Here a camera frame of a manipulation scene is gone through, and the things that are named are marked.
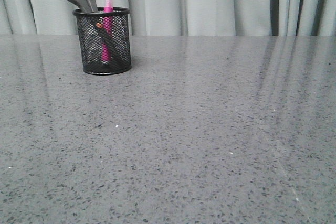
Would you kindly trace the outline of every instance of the pen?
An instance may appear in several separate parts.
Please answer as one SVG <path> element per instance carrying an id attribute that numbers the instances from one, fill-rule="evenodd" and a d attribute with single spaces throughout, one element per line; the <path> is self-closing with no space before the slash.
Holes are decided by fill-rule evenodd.
<path id="1" fill-rule="evenodd" d="M 111 13 L 113 12 L 113 0 L 105 0 L 105 7 L 104 7 L 105 13 Z M 106 30 L 108 34 L 112 34 L 112 17 L 104 17 L 103 18 L 103 27 Z M 108 64 L 111 59 L 111 52 L 108 50 L 108 46 L 106 44 L 103 44 L 103 52 L 102 52 L 102 62 L 103 64 Z"/>

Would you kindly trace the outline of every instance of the black mesh pen holder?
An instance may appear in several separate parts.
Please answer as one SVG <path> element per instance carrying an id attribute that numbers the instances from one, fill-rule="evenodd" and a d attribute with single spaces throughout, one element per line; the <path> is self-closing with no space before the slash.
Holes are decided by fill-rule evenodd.
<path id="1" fill-rule="evenodd" d="M 82 13 L 74 10 L 77 19 L 83 71 L 107 75 L 131 69 L 129 9 L 115 7 L 113 12 Z"/>

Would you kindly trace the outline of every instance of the gray curtain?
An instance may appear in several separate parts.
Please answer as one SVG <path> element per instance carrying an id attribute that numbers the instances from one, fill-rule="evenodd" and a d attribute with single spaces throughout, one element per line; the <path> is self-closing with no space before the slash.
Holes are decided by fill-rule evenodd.
<path id="1" fill-rule="evenodd" d="M 104 0 L 97 0 L 103 6 Z M 335 0 L 115 0 L 134 35 L 334 36 Z M 0 34 L 75 34 L 66 0 L 0 0 Z"/>

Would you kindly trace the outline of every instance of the pink marker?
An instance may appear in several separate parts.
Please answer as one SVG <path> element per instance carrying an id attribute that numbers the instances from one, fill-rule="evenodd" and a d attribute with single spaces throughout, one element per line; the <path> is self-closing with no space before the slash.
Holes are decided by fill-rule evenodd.
<path id="1" fill-rule="evenodd" d="M 104 12 L 105 13 L 113 12 L 113 0 L 105 0 Z M 103 18 L 104 29 L 109 34 L 112 34 L 112 21 L 113 21 L 112 17 L 104 17 Z M 111 55 L 110 55 L 110 53 L 108 51 L 108 48 L 105 44 L 103 44 L 103 53 L 102 53 L 101 59 L 102 59 L 103 64 L 108 64 L 110 59 L 111 59 Z"/>

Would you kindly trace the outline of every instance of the gray speckled countertop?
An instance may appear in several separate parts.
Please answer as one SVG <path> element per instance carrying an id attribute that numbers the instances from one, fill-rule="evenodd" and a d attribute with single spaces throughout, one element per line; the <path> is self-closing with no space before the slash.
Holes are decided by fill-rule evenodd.
<path id="1" fill-rule="evenodd" d="M 336 223 L 335 37 L 0 36 L 1 223 Z"/>

